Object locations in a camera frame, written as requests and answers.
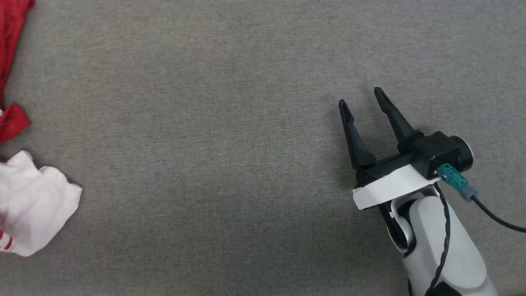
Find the gray fabric surface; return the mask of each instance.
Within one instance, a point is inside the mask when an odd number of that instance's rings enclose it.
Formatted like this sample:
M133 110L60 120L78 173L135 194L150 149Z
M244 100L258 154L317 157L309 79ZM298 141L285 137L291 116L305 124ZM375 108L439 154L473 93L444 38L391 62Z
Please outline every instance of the gray fabric surface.
M526 224L526 7L508 1L67 1L29 13L8 102L30 151L84 188L2 295L407 295L376 210L358 211L337 102L396 151L372 89L467 139L481 200ZM502 295L526 236L446 190Z

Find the teal connector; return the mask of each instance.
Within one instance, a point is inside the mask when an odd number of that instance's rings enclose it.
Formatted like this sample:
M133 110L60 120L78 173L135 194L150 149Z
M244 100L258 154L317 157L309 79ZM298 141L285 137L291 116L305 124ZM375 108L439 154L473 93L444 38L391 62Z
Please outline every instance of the teal connector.
M469 181L449 163L445 163L438 168L438 176L448 185L455 188L467 202L470 202L474 196L477 197L479 194L475 187L471 186Z

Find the white fabric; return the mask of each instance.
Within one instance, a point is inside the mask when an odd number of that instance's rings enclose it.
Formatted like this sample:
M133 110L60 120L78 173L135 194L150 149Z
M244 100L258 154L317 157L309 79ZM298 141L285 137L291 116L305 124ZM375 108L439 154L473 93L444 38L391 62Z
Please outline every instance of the white fabric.
M0 163L0 251L29 256L42 249L77 210L81 192L58 169L37 170L26 151Z

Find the red cloth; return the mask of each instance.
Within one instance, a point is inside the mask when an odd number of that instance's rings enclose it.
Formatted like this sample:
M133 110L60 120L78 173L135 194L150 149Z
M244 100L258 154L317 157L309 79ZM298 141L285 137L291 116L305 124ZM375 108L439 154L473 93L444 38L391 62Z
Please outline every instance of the red cloth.
M27 12L35 0L0 0L0 108L4 106L4 87L15 55L16 42ZM0 116L0 145L30 125L17 105L10 105Z

